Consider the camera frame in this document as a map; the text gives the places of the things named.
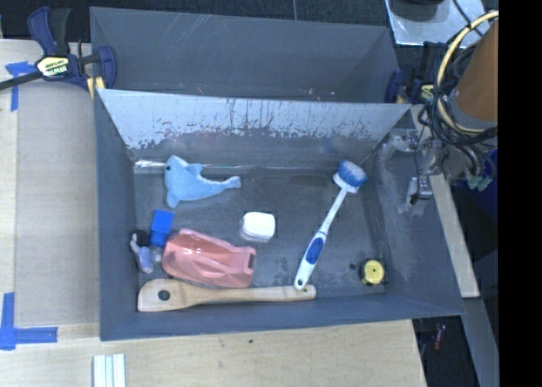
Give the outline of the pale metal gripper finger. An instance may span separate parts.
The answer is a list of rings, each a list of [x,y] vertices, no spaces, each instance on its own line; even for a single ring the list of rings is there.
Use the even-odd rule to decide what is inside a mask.
[[[400,213],[423,216],[433,191],[427,176],[411,177],[406,190],[405,201],[398,207]]]
[[[396,152],[413,154],[419,141],[416,130],[391,130],[381,148],[384,160],[390,159]]]

